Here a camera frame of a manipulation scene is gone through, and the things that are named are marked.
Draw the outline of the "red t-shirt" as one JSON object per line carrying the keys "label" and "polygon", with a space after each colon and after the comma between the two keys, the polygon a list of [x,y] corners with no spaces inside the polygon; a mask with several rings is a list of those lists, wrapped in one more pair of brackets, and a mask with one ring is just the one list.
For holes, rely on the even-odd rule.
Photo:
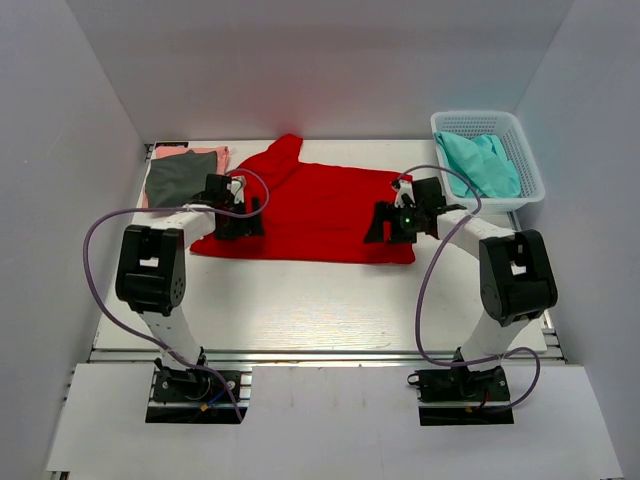
{"label": "red t-shirt", "polygon": [[409,244],[366,244],[378,201],[392,202],[399,173],[299,159],[302,138],[287,134],[240,166],[250,170],[245,194],[270,200],[261,213],[264,234],[222,240],[210,234],[191,245],[193,254],[251,260],[357,264],[415,261]]}

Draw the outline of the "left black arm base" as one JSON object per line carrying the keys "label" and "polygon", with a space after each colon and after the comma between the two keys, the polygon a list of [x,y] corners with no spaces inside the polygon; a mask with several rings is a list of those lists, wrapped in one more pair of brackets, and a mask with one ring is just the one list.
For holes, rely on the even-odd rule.
{"label": "left black arm base", "polygon": [[221,380],[199,370],[174,370],[154,361],[147,424],[238,425],[249,406],[250,374],[221,370]]}

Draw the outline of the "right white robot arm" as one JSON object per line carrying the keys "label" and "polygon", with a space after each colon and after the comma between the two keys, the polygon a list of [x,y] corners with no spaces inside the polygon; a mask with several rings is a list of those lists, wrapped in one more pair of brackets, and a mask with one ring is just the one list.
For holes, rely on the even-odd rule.
{"label": "right white robot arm", "polygon": [[440,241],[425,273],[415,320],[422,318],[426,286],[444,247],[451,243],[479,262],[481,317],[452,362],[434,360],[451,374],[453,390],[472,399],[488,385],[485,371],[500,366],[508,348],[530,322],[556,305],[558,290],[543,236],[502,228],[477,217],[478,210],[449,204],[435,177],[395,180],[395,199],[378,201],[366,244],[414,244],[424,233]]}

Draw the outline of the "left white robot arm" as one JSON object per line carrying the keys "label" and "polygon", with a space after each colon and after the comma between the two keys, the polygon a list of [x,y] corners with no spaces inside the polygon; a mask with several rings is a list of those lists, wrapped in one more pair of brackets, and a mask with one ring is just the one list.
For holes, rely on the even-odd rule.
{"label": "left white robot arm", "polygon": [[182,309],[187,288],[186,254],[204,237],[223,241],[265,235],[262,212],[270,201],[245,193],[254,172],[238,168],[209,174],[204,190],[180,207],[154,207],[158,218],[126,227],[116,272],[115,293],[147,325],[161,349],[164,367],[180,370],[177,387],[199,399],[211,387],[204,349],[194,339]]}

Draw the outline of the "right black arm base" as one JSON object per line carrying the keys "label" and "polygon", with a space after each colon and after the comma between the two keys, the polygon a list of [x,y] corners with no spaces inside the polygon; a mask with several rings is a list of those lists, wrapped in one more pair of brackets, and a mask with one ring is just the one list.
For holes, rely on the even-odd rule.
{"label": "right black arm base", "polygon": [[417,370],[407,377],[417,390],[423,427],[512,425],[514,416],[502,367]]}

